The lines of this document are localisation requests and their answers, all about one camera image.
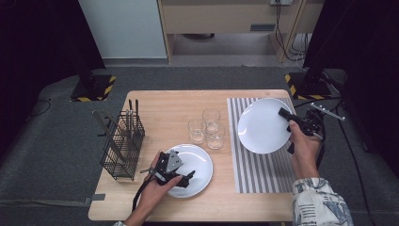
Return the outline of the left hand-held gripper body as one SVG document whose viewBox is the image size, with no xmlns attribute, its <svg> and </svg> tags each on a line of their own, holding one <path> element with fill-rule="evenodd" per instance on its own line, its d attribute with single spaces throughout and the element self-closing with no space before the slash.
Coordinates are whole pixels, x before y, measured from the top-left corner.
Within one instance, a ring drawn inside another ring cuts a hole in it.
<svg viewBox="0 0 399 226">
<path fill-rule="evenodd" d="M 159 158 L 154 167 L 150 167 L 148 169 L 142 170 L 142 172 L 148 172 L 153 175 L 154 179 L 157 183 L 162 186 L 168 183 L 174 177 L 179 176 L 180 174 L 177 172 L 177 169 L 183 165 L 183 160 L 178 156 L 178 152 L 174 150 L 169 151 L 168 153 L 159 153 Z M 182 180 L 186 180 L 186 175 L 182 176 Z"/>
</svg>

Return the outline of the black curtain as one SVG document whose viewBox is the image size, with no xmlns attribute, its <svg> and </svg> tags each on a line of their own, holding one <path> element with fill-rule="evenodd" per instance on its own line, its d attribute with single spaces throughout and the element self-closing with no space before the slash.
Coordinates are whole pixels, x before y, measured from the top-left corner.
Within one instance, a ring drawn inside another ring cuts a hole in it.
<svg viewBox="0 0 399 226">
<path fill-rule="evenodd" d="M 304 65 L 347 73 L 366 149 L 399 178 L 399 0 L 325 0 Z"/>
<path fill-rule="evenodd" d="M 0 0 L 0 164 L 44 87 L 103 65 L 78 0 Z"/>
</svg>

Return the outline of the grey tape strip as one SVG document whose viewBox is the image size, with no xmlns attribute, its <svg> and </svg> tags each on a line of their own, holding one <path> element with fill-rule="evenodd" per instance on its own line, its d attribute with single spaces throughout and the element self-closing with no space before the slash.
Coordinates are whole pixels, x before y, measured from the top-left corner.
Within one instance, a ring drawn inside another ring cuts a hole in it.
<svg viewBox="0 0 399 226">
<path fill-rule="evenodd" d="M 84 198 L 83 203 L 91 205 L 93 201 L 103 201 L 105 194 L 93 194 L 91 197 Z"/>
</svg>

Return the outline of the white plate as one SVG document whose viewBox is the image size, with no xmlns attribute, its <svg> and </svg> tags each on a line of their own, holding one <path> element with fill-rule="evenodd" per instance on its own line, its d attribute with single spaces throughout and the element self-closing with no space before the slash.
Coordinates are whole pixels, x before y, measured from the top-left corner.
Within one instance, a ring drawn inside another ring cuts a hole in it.
<svg viewBox="0 0 399 226">
<path fill-rule="evenodd" d="M 194 171 L 187 187 L 173 187 L 168 195 L 174 198 L 191 198 L 199 194 L 210 183 L 213 176 L 213 162 L 208 153 L 193 144 L 180 144 L 172 147 L 183 164 L 176 170 L 181 175 Z"/>
<path fill-rule="evenodd" d="M 242 113 L 237 133 L 244 147 L 259 154 L 273 153 L 289 139 L 288 121 L 280 114 L 281 109 L 291 113 L 283 101 L 264 98 L 250 104 Z"/>
</svg>

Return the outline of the person's right hand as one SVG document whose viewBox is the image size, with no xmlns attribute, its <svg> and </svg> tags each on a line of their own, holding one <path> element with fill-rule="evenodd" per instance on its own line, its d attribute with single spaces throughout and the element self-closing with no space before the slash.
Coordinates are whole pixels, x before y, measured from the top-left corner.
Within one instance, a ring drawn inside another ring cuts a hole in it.
<svg viewBox="0 0 399 226">
<path fill-rule="evenodd" d="M 304 135 L 295 121 L 289 121 L 289 126 L 292 131 L 290 140 L 295 147 L 292 163 L 296 178 L 318 177 L 319 172 L 316 167 L 316 160 L 320 148 L 320 139 Z"/>
</svg>

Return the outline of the white panel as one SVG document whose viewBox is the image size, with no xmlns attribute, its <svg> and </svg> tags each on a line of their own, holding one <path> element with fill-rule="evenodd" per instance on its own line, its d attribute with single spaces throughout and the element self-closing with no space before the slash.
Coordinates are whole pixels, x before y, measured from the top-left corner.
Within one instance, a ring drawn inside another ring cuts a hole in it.
<svg viewBox="0 0 399 226">
<path fill-rule="evenodd" d="M 157 0 L 78 0 L 103 58 L 166 58 Z"/>
</svg>

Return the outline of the black stand base yellow striped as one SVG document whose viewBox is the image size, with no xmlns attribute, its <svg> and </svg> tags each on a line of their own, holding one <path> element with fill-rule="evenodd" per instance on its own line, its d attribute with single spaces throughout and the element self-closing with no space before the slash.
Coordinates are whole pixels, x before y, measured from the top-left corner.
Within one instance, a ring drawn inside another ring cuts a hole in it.
<svg viewBox="0 0 399 226">
<path fill-rule="evenodd" d="M 79 80 L 72 92 L 71 101 L 104 101 L 111 92 L 115 81 L 116 76 L 113 75 L 94 75 L 92 82 L 89 84 Z"/>
<path fill-rule="evenodd" d="M 322 100 L 331 97 L 327 83 L 317 76 L 306 73 L 288 73 L 284 78 L 296 100 Z"/>
</svg>

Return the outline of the person's left hand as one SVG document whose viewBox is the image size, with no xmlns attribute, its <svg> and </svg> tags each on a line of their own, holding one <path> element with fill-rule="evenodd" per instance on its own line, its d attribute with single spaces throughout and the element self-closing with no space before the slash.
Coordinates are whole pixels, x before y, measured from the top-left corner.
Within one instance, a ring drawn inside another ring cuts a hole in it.
<svg viewBox="0 0 399 226">
<path fill-rule="evenodd" d="M 141 192 L 141 196 L 136 206 L 135 213 L 147 218 L 155 207 L 163 200 L 167 193 L 182 180 L 182 176 L 171 179 L 165 185 L 160 186 L 153 175 L 148 174 L 145 177 L 147 185 Z"/>
</svg>

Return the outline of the black wire cutlery basket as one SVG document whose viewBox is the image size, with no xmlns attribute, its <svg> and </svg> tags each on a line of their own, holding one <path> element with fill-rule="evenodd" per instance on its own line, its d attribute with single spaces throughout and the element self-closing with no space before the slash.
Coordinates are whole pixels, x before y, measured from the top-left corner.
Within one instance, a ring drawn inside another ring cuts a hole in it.
<svg viewBox="0 0 399 226">
<path fill-rule="evenodd" d="M 115 124 L 108 119 L 103 112 L 99 112 L 105 125 L 111 132 L 115 143 L 118 145 L 121 154 L 125 158 L 123 163 L 113 152 L 110 147 L 109 137 L 105 134 L 104 154 L 101 160 L 101 165 L 104 169 L 115 179 L 130 178 L 135 179 L 136 166 L 140 155 L 140 150 L 145 136 L 144 126 L 139 118 L 139 137 L 135 136 L 135 111 L 132 110 L 132 139 L 127 139 L 125 128 L 125 111 L 121 111 L 119 115 L 114 118 L 119 122 L 122 130 L 118 129 Z"/>
</svg>

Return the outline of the light wooden cabinet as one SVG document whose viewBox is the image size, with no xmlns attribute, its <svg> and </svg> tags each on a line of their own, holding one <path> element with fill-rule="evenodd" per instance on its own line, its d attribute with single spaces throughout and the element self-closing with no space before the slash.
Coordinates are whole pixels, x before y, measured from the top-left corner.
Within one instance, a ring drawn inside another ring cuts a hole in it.
<svg viewBox="0 0 399 226">
<path fill-rule="evenodd" d="M 288 59 L 296 34 L 313 32 L 325 0 L 294 0 L 271 6 L 270 0 L 157 0 L 168 57 L 177 34 L 251 32 L 251 24 L 275 24 L 268 32 L 279 62 Z"/>
</svg>

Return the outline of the steel table knife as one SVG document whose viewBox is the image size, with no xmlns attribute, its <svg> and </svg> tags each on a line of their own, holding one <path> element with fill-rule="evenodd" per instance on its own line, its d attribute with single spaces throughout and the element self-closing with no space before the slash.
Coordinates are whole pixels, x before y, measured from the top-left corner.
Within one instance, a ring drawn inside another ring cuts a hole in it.
<svg viewBox="0 0 399 226">
<path fill-rule="evenodd" d="M 113 150 L 113 152 L 115 153 L 115 155 L 124 163 L 125 158 L 121 154 L 118 145 L 115 143 L 113 136 L 112 136 L 111 132 L 109 131 L 108 127 L 105 125 L 100 113 L 96 110 L 93 110 L 91 114 L 94 117 L 94 119 L 100 124 L 100 126 L 103 128 L 105 134 L 109 137 L 110 147 Z"/>
</svg>

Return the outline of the clear drinking glass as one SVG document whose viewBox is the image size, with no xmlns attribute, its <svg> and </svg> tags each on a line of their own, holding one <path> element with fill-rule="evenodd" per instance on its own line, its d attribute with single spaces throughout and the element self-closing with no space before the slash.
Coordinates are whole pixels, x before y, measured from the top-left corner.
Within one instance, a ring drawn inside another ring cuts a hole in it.
<svg viewBox="0 0 399 226">
<path fill-rule="evenodd" d="M 211 126 L 207 129 L 207 145 L 209 148 L 218 150 L 223 146 L 226 129 L 223 125 Z"/>
<path fill-rule="evenodd" d="M 187 128 L 192 143 L 201 144 L 205 140 L 205 124 L 202 119 L 196 118 L 188 122 Z"/>
<path fill-rule="evenodd" d="M 216 109 L 208 108 L 202 112 L 202 119 L 205 121 L 206 132 L 208 134 L 214 134 L 218 131 L 220 118 L 220 112 Z"/>
</svg>

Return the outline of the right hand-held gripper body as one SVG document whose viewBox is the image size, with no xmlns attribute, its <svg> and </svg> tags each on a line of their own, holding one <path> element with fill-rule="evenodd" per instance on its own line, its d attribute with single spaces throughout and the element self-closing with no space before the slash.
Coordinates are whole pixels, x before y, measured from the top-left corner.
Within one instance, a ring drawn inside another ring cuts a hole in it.
<svg viewBox="0 0 399 226">
<path fill-rule="evenodd" d="M 305 116 L 299 118 L 299 122 L 297 124 L 304 135 L 309 137 L 315 136 L 320 139 L 324 139 L 326 134 L 324 126 L 325 116 L 330 116 L 339 121 L 345 121 L 345 116 L 339 116 L 326 109 L 322 105 L 311 103 L 310 107 L 305 113 Z"/>
</svg>

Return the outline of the steel fork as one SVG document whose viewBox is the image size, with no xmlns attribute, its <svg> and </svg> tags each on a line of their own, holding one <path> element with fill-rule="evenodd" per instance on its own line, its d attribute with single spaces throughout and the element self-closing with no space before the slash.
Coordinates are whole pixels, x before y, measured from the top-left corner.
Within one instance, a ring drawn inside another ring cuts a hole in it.
<svg viewBox="0 0 399 226">
<path fill-rule="evenodd" d="M 118 129 L 122 130 L 122 128 L 120 127 L 119 122 L 116 121 L 116 120 L 113 118 L 113 116 L 112 116 L 111 114 L 109 114 L 109 113 L 108 113 L 107 111 L 105 111 L 105 110 L 103 110 L 103 113 L 104 113 L 104 115 L 105 115 L 108 119 L 110 119 L 110 120 L 115 124 L 115 126 L 116 126 Z"/>
</svg>

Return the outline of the grey white striped placemat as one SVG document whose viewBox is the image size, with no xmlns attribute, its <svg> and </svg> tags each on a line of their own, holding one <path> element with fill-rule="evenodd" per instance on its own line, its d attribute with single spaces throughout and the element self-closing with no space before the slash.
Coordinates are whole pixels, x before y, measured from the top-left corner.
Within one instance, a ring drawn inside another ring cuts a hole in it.
<svg viewBox="0 0 399 226">
<path fill-rule="evenodd" d="M 259 154 L 247 150 L 241 143 L 237 126 L 244 110 L 253 102 L 264 98 L 229 98 L 227 100 L 229 129 L 231 134 L 231 154 L 234 171 L 235 190 L 238 193 L 288 193 L 292 190 L 295 174 L 291 164 L 288 141 L 273 153 Z M 295 113 L 291 100 L 283 101 Z"/>
</svg>

